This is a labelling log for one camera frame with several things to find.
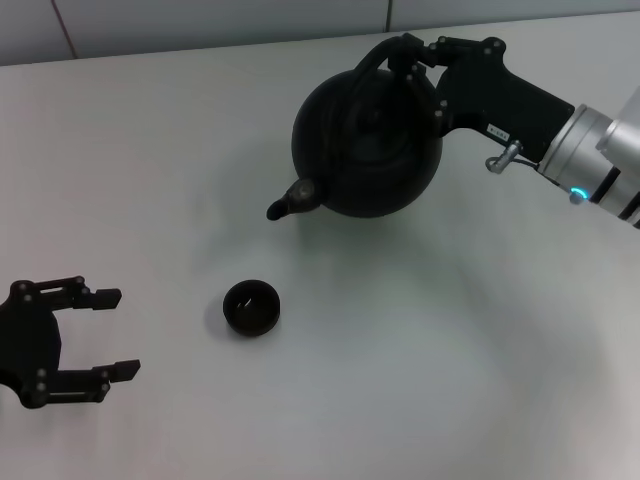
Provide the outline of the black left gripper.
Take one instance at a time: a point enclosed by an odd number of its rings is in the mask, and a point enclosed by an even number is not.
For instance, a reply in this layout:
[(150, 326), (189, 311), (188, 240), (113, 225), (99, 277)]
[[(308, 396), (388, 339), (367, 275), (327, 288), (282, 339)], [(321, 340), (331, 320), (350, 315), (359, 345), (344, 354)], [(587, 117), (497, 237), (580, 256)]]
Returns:
[(88, 370), (58, 369), (61, 339), (53, 310), (115, 309), (117, 289), (92, 291), (83, 276), (14, 282), (1, 303), (1, 384), (27, 409), (47, 403), (101, 403), (113, 383), (131, 381), (139, 360), (116, 362)]

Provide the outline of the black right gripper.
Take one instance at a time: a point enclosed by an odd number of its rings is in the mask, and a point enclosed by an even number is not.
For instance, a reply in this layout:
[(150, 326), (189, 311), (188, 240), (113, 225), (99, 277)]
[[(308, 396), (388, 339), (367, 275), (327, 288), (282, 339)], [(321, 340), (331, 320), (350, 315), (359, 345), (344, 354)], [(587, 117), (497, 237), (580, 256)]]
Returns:
[(431, 135), (441, 134), (439, 98), (446, 102), (443, 134), (471, 129), (503, 146), (517, 141), (520, 155), (539, 163), (575, 107), (511, 73), (505, 52), (506, 43), (497, 37), (441, 36), (424, 57), (426, 66), (445, 68), (436, 90), (420, 63), (410, 67), (407, 85)]

